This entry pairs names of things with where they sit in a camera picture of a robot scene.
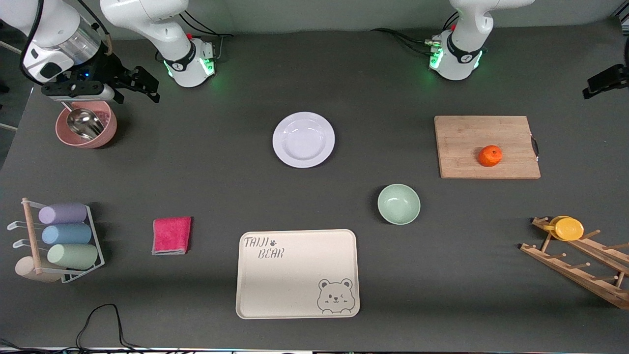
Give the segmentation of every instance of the green indicator light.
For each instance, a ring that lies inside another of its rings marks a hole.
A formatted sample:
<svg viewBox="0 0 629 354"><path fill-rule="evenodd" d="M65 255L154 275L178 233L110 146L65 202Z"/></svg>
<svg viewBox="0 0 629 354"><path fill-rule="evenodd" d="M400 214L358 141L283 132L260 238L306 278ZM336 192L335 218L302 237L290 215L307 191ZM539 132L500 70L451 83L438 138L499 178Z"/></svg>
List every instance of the green indicator light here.
<svg viewBox="0 0 629 354"><path fill-rule="evenodd" d="M164 61L164 66L166 66L166 70L168 70L168 76L172 77L172 72L170 72L170 68L168 67L168 64L166 64L166 60Z"/></svg>
<svg viewBox="0 0 629 354"><path fill-rule="evenodd" d="M199 58L199 62L203 66L203 70L208 76L214 74L214 62L212 60Z"/></svg>
<svg viewBox="0 0 629 354"><path fill-rule="evenodd" d="M441 59L443 58L443 49L439 49L439 51L434 53L433 56L436 58L430 61L430 66L432 66L433 69L437 69L439 64L441 64Z"/></svg>
<svg viewBox="0 0 629 354"><path fill-rule="evenodd" d="M476 69L478 67L478 64L481 63L481 57L482 57L482 50L481 52L478 54L478 59L476 59L476 64L474 64L474 68Z"/></svg>

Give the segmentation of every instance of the black cable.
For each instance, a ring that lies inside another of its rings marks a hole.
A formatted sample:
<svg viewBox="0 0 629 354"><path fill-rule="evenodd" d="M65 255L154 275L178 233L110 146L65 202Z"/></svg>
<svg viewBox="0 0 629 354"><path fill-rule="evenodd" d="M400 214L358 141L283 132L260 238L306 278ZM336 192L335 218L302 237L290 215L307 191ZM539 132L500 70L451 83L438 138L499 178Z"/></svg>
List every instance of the black cable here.
<svg viewBox="0 0 629 354"><path fill-rule="evenodd" d="M403 44L406 48L414 51L415 53L419 53L421 55L425 55L427 57L430 57L432 55L432 53L428 52L428 51L424 51L424 50L419 50L417 48L415 48L414 46L412 46L410 43L406 42L409 41L411 43L420 43L420 44L424 44L424 41L422 40L417 40L415 38L409 37L407 35L405 35L404 33L400 33L398 31L394 31L388 28L375 28L372 31L376 31L376 32L384 32L384 33L389 33L391 35L393 35L393 37L401 44Z"/></svg>
<svg viewBox="0 0 629 354"><path fill-rule="evenodd" d="M156 50L155 51L155 61L158 62L158 63L163 62L164 61L164 57L162 56L162 60L160 60L160 59L157 58L158 55L161 55L161 53L159 52L159 50Z"/></svg>
<svg viewBox="0 0 629 354"><path fill-rule="evenodd" d="M202 24L200 21L198 21L197 19L195 19L195 18L194 18L194 16L193 16L193 15L191 15L191 14L190 14L187 10L185 10L184 12L186 13L186 15L190 16L190 18L191 18L194 22L198 23L198 24L199 24L199 25L201 25L203 28L205 28L206 30L208 30L208 31L210 31L210 32L212 32L212 33L214 33L215 35L217 35L217 36L221 36L221 37L223 37L223 36L226 36L226 37L234 37L234 35L232 35L231 33L216 33L216 32L215 32L213 29L211 29L210 27L208 27L208 26L206 26L206 25Z"/></svg>
<svg viewBox="0 0 629 354"><path fill-rule="evenodd" d="M384 33L390 33L394 36L399 36L402 37L403 39L409 41L409 42L413 42L413 43L420 43L420 44L424 44L424 41L422 40L418 40L415 39L413 37L409 37L407 35L405 35L404 33L389 29L389 28L374 28L372 31L376 31L376 32L384 32Z"/></svg>
<svg viewBox="0 0 629 354"><path fill-rule="evenodd" d="M450 21L448 24L445 25L445 28L443 28L444 30L448 29L448 27L451 27L454 24L454 21L458 20L460 17L457 16L455 18L452 19L452 21Z"/></svg>
<svg viewBox="0 0 629 354"><path fill-rule="evenodd" d="M144 348L142 346L139 345L135 345L133 343L129 343L127 342L127 340L125 339L125 335L124 332L122 330L122 322L120 321L120 313L118 312L118 306L116 306L116 304L104 304L104 305L100 305L99 307L95 308L92 310L92 312L89 313L86 321L85 321L85 325L83 326L83 328L79 331L79 334L77 334L77 338L74 341L75 345L77 348L79 348L80 350L83 350L84 347L81 346L81 337L83 336L83 332L85 332L85 330L87 329L87 327L89 326L89 320L92 318L92 315L94 314L94 312L96 312L98 309L105 307L105 306L112 306L114 308L114 310L116 311L116 319L118 320L118 342L120 343L120 345L124 346L127 349L130 349L132 351L136 351L138 353L142 353L141 351L138 351L135 348Z"/></svg>
<svg viewBox="0 0 629 354"><path fill-rule="evenodd" d="M620 14L622 14L622 13L623 13L623 11L624 11L627 7L629 7L629 3L628 3L628 4L625 4L625 5L623 6L623 8L621 8L621 9L620 9L620 10L616 13L616 16L620 16Z"/></svg>
<svg viewBox="0 0 629 354"><path fill-rule="evenodd" d="M0 350L1 354L120 354L120 353L138 353L136 349L89 349L89 348L64 348L61 350L46 350L41 348L22 348L24 350ZM145 350L143 353L156 354L190 354L192 351L168 351L163 350Z"/></svg>
<svg viewBox="0 0 629 354"><path fill-rule="evenodd" d="M447 19L447 20L445 20L445 22L443 23L443 30L445 30L446 28L448 28L448 22L450 22L450 20L452 20L452 18L453 18L454 16L457 16L457 15L458 15L458 13L459 13L459 12L458 12L458 11L456 11L455 13L453 13L452 15L450 15L450 17L448 17L448 19Z"/></svg>
<svg viewBox="0 0 629 354"><path fill-rule="evenodd" d="M98 25L103 29L103 33L105 33L105 37L107 37L107 52L105 53L105 55L110 56L114 52L114 46L113 46L109 31L107 31L107 28L105 27L101 19L98 18L98 16L96 16L96 14L92 11L92 9L89 8L89 6L86 5L83 0L77 0L77 1L79 2L79 4L81 4L81 6L83 6L83 8L89 13L89 15L92 16L94 20L96 20L96 23L98 23Z"/></svg>
<svg viewBox="0 0 629 354"><path fill-rule="evenodd" d="M625 67L629 70L629 37L627 37L627 42L625 43Z"/></svg>
<svg viewBox="0 0 629 354"><path fill-rule="evenodd" d="M415 53L419 53L421 55L425 55L427 57L431 56L431 53L429 52L424 52L422 50L419 50L417 48L414 48L412 45L410 45L409 43L405 42L402 38L399 38L398 36L393 36L396 40L398 40L398 42L402 43L403 45L405 45L407 48L409 48L410 50L414 51Z"/></svg>
<svg viewBox="0 0 629 354"><path fill-rule="evenodd" d="M39 28L39 22L42 20L42 12L43 12L43 0L38 0L37 12L35 13L35 21L33 22L33 25L31 26L31 32L29 32L26 38L26 44L24 45L22 54L19 55L19 71L22 73L22 75L26 76L27 79L29 79L30 81L33 81L35 84L40 85L40 86L42 85L42 83L35 80L35 78L31 76L31 74L27 73L26 70L24 70L24 59L26 59L26 53L28 53L28 47L31 45L31 42L33 41L35 32L37 32L37 28Z"/></svg>
<svg viewBox="0 0 629 354"><path fill-rule="evenodd" d="M105 27L103 22L101 22L101 19L98 18L98 16L96 16L96 14L92 11L92 9L89 8L89 6L86 5L83 0L77 0L77 2L81 4L81 6L83 6L83 8L89 13L89 15L94 18L96 23L98 23L98 25L103 29L103 32L105 33L105 35L109 35L109 31L107 31L107 28Z"/></svg>
<svg viewBox="0 0 629 354"><path fill-rule="evenodd" d="M184 22L185 22L188 26L190 26L190 28L192 28L193 30L197 30L197 31L199 31L199 32L201 32L201 33L205 33L205 34L207 34L207 35L217 36L217 37L233 37L233 35L232 35L231 33L216 33L216 32L214 32L214 31L212 31L212 32L204 31L204 30L202 30L202 29L200 29L200 28L196 28L194 25L192 25L190 22L188 22L188 21L186 20L186 18L185 18L185 17L183 17L181 14L179 14L179 17L181 17L181 19L182 19L182 20L184 20Z"/></svg>
<svg viewBox="0 0 629 354"><path fill-rule="evenodd" d="M8 347L16 349L17 351L4 351L4 350L2 351L2 353L10 352L12 354L18 354L18 353L20 354L28 354L28 353L29 354L59 354L59 353L63 353L64 351L74 349L73 347L68 347L61 350L53 351L53 350L46 350L46 349L39 349L39 348L22 348L3 338L0 338L0 345L4 345L4 346L8 346Z"/></svg>

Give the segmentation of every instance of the wooden cutting board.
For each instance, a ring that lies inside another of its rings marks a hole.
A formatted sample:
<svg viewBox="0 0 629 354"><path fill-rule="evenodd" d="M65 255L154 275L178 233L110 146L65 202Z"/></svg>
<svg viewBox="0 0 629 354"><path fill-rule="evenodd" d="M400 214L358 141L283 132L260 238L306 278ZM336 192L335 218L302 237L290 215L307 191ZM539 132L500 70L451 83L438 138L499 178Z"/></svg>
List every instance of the wooden cutting board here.
<svg viewBox="0 0 629 354"><path fill-rule="evenodd" d="M435 117L442 178L535 180L541 177L526 117ZM483 147L497 145L503 160L484 167L477 157Z"/></svg>

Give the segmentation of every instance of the orange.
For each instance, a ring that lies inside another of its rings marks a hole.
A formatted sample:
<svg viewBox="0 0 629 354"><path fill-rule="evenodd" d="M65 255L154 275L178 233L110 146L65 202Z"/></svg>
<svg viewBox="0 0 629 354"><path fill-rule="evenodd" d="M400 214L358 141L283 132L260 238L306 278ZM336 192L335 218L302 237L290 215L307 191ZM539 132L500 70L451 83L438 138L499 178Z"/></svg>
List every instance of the orange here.
<svg viewBox="0 0 629 354"><path fill-rule="evenodd" d="M503 159L502 150L495 145L484 147L478 154L478 162L485 167L497 165Z"/></svg>

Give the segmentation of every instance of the beige cup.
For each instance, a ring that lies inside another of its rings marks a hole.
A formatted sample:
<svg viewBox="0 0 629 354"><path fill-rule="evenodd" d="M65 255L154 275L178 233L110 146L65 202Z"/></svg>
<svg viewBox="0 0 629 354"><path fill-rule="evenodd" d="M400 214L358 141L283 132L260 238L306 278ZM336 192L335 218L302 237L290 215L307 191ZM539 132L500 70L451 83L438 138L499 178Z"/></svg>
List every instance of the beige cup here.
<svg viewBox="0 0 629 354"><path fill-rule="evenodd" d="M47 260L42 259L42 268L64 269L60 266L56 266ZM15 264L15 273L21 277L25 277L30 280L37 280L38 282L52 283L61 279L63 274L42 273L35 274L35 263L32 256L26 256L21 258Z"/></svg>

